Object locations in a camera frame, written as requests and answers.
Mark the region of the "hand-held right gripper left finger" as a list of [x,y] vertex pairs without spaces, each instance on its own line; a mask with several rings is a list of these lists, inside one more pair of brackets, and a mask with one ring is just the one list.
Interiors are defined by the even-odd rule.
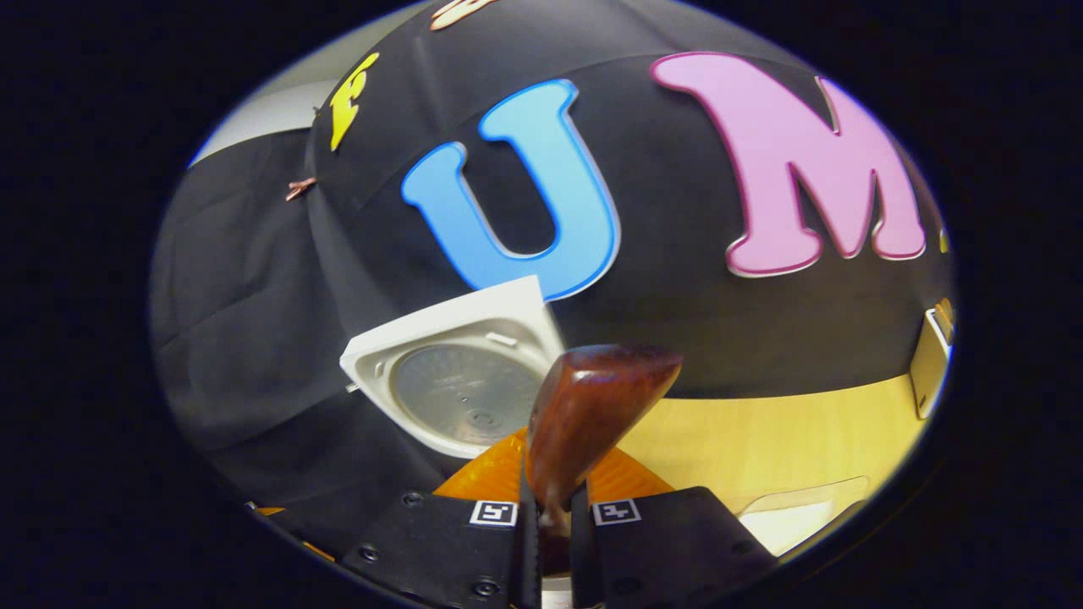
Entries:
[[425,608],[542,608],[537,513],[523,481],[526,431],[488,448],[468,481],[510,498],[407,492],[360,533],[340,562]]

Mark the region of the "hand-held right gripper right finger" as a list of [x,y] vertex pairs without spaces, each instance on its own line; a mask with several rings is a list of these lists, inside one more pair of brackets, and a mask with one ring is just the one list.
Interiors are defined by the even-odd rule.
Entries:
[[614,448],[571,502],[574,608],[709,608],[777,557],[712,490],[674,489]]

